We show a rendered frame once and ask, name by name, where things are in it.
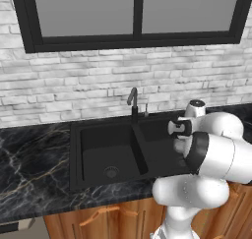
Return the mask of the black double basin sink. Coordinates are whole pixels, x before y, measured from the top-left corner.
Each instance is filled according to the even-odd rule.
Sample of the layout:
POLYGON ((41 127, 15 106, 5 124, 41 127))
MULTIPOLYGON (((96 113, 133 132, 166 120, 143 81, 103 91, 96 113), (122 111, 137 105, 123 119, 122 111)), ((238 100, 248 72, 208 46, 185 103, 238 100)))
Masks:
POLYGON ((70 129, 70 189, 183 175, 190 172, 173 148, 167 125, 182 113, 165 112, 74 122, 70 129))

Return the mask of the dark appliance front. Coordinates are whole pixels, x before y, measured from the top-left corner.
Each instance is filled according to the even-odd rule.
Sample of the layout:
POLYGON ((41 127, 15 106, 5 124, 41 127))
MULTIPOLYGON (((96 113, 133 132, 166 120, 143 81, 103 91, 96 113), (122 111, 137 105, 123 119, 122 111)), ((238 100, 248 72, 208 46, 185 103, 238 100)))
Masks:
POLYGON ((0 234, 15 232, 19 230, 18 222, 0 223, 0 234))

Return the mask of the black framed window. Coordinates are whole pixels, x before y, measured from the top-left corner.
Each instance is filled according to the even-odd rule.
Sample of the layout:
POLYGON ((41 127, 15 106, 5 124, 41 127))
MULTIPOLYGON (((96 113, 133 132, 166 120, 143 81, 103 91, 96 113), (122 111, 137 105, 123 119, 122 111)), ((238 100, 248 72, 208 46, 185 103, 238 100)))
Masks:
POLYGON ((27 53, 237 44, 252 0, 13 0, 27 53))

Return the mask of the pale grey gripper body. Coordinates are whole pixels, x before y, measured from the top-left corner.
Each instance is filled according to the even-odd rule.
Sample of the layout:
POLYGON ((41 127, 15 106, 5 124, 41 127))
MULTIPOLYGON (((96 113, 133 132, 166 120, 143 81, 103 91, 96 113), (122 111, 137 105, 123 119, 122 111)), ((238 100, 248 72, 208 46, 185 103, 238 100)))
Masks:
POLYGON ((176 152, 181 153, 183 157, 186 158, 192 146, 192 139, 176 139, 173 146, 176 152))

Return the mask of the black sink tap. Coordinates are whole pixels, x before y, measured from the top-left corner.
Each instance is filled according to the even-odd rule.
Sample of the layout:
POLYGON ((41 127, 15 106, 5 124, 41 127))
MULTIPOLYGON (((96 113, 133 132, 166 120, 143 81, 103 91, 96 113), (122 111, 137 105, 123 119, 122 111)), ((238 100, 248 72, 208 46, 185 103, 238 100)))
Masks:
POLYGON ((138 98, 138 90, 136 88, 132 88, 131 92, 127 98, 127 104, 132 106, 132 122, 137 123, 138 122, 138 104, 137 104, 137 98, 138 98))

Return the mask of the wooden cupboard door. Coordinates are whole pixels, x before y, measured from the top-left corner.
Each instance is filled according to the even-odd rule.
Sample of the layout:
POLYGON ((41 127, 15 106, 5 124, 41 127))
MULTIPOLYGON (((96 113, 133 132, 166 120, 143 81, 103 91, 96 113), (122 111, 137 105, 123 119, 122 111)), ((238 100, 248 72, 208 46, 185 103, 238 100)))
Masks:
POLYGON ((125 202, 119 206, 136 211, 138 216, 119 213, 118 239, 150 239, 150 234, 156 231, 164 218, 165 206, 158 205, 153 198, 125 202))
POLYGON ((109 239, 108 214, 101 214, 94 222, 80 227, 79 223, 87 220, 101 208, 79 209, 43 217, 50 239, 109 239))
POLYGON ((201 239, 252 239, 252 186, 232 184, 239 197, 216 209, 203 209, 192 228, 201 239))

